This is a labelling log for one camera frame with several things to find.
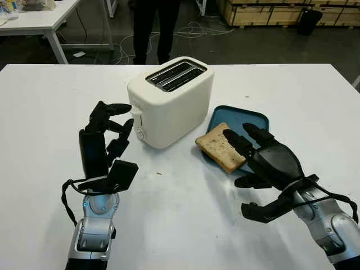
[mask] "toaster slot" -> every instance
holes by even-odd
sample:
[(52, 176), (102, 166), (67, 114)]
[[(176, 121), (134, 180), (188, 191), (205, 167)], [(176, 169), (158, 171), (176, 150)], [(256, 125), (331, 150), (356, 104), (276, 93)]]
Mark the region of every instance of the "toaster slot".
[(172, 92), (175, 89), (179, 88), (180, 86), (183, 86), (187, 82), (193, 80), (194, 78), (196, 78), (197, 76), (199, 76), (202, 73), (204, 73), (204, 71), (201, 69), (198, 69), (198, 68), (192, 69), (189, 72), (176, 78), (175, 80), (163, 85), (162, 88), (166, 92)]
[(180, 65), (177, 65), (175, 67), (173, 67), (172, 69), (169, 69), (161, 74), (159, 74), (158, 76), (154, 77), (151, 79), (151, 82), (153, 82), (154, 84), (159, 84), (162, 83), (178, 74), (180, 74), (181, 72), (184, 72), (185, 70), (189, 69), (191, 67), (191, 65), (189, 63), (181, 63)]

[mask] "concrete floor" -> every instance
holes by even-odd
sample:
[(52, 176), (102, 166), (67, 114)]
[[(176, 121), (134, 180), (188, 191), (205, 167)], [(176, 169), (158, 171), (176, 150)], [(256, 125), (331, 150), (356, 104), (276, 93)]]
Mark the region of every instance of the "concrete floor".
[[(211, 16), (199, 17), (195, 0), (184, 0), (181, 4), (176, 31), (192, 21), (196, 21), (207, 33), (229, 33), (222, 35), (184, 35), (174, 37), (172, 57), (192, 56), (208, 64), (284, 64), (284, 63), (331, 63), (349, 81), (353, 82), (360, 74), (360, 29), (348, 28), (316, 28), (312, 35), (304, 37), (297, 35), (295, 28), (281, 27), (249, 27), (245, 29), (229, 28), (217, 17), (214, 1), (209, 0), (208, 13)], [(87, 42), (106, 40), (103, 36), (103, 21), (99, 12), (98, 0), (82, 1), (78, 11), (88, 32)], [(127, 0), (119, 0), (114, 19), (110, 19), (112, 36), (116, 43), (132, 35), (133, 12), (127, 6)], [(159, 22), (155, 18), (154, 32), (159, 31)], [(59, 28), (62, 36), (68, 42), (83, 42), (84, 30), (76, 12), (67, 18), (66, 25)], [(156, 46), (158, 36), (152, 38), (152, 50), (148, 54), (148, 64), (156, 64)], [(132, 37), (122, 44), (123, 50), (133, 54)], [(85, 51), (85, 57), (73, 58), (77, 51), (67, 51), (72, 64), (93, 64), (98, 54), (97, 64), (114, 64), (120, 57), (117, 51)], [(36, 36), (8, 37), (0, 40), (0, 69), (7, 63), (17, 64), (52, 64), (56, 59), (46, 44), (41, 44)]]

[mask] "robotic arm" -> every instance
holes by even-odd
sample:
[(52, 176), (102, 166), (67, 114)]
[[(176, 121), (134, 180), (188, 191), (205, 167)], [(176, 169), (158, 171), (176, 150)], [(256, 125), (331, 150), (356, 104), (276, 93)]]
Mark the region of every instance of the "robotic arm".
[[(100, 101), (90, 115), (89, 124), (79, 132), (85, 179), (66, 181), (62, 186), (61, 196), (65, 209), (75, 225), (66, 270), (101, 270), (107, 267), (111, 242), (116, 236), (113, 216), (119, 206), (118, 192), (129, 188), (138, 170), (135, 163), (120, 160), (114, 162), (129, 144), (128, 137), (133, 119), (121, 126), (109, 118), (127, 113), (130, 109), (131, 105), (107, 105)], [(119, 138), (112, 140), (107, 148), (104, 139), (106, 130), (119, 134)], [(84, 218), (79, 222), (76, 222), (66, 199), (65, 191), (69, 185), (85, 195)]]
[[(223, 134), (236, 151), (246, 157), (254, 174), (235, 180), (240, 188), (271, 188), (281, 191), (277, 200), (266, 206), (242, 204), (245, 218), (268, 223), (294, 210), (308, 226), (314, 241), (324, 250), (335, 269), (360, 269), (360, 229), (357, 225), (357, 205), (348, 197), (328, 192), (318, 185), (318, 177), (306, 177), (295, 154), (274, 139), (265, 129), (249, 123), (243, 125), (260, 145), (259, 149), (243, 136), (231, 130)], [(349, 203), (351, 218), (338, 206), (336, 200)]]

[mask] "white table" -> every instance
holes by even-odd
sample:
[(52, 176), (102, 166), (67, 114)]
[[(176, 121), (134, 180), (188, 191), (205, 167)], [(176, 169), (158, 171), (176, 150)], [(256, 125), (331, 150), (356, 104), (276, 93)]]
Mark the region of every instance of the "white table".
[[(33, 11), (23, 12), (19, 14), (16, 20), (9, 20), (0, 26), (0, 36), (2, 35), (45, 35), (49, 40), (52, 50), (59, 64), (68, 64), (62, 45), (56, 36), (56, 30), (64, 22), (64, 20), (72, 13), (80, 0), (63, 0), (56, 2), (54, 10), (50, 11)], [(104, 0), (100, 0), (102, 12), (104, 14), (104, 22), (107, 29), (108, 44), (65, 44), (64, 48), (104, 48), (109, 45), (113, 50), (113, 40), (109, 22), (107, 20), (107, 12)]]
[[(128, 102), (127, 83), (151, 68), (8, 65), (0, 72), (1, 269), (64, 269), (74, 227), (60, 193), (68, 178), (83, 177), (78, 131), (97, 101)], [(213, 68), (200, 126), (165, 150), (130, 135), (121, 158), (139, 171), (120, 194), (108, 269), (332, 269), (294, 213), (269, 224), (245, 219), (242, 202), (264, 205), (279, 192), (236, 189), (236, 176), (208, 165), (194, 140), (218, 105), (261, 112), (306, 175), (359, 204), (359, 93), (331, 65)], [(115, 136), (107, 133), (107, 143)], [(68, 192), (77, 219), (82, 198)]]

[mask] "white toaster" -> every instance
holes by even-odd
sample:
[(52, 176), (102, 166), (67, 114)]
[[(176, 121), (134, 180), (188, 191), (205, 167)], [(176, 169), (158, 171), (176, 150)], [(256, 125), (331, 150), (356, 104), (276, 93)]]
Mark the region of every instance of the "white toaster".
[(137, 137), (161, 149), (199, 125), (208, 113), (213, 78), (208, 65), (190, 57), (134, 78), (128, 94)]

